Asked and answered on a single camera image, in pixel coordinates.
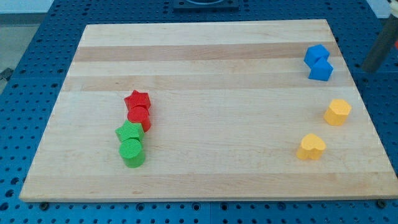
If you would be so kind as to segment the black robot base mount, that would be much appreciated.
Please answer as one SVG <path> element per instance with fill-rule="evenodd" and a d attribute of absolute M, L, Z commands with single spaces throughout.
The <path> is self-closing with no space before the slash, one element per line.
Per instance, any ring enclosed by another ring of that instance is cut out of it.
<path fill-rule="evenodd" d="M 172 0 L 172 5 L 175 11 L 238 9 L 239 0 Z"/>

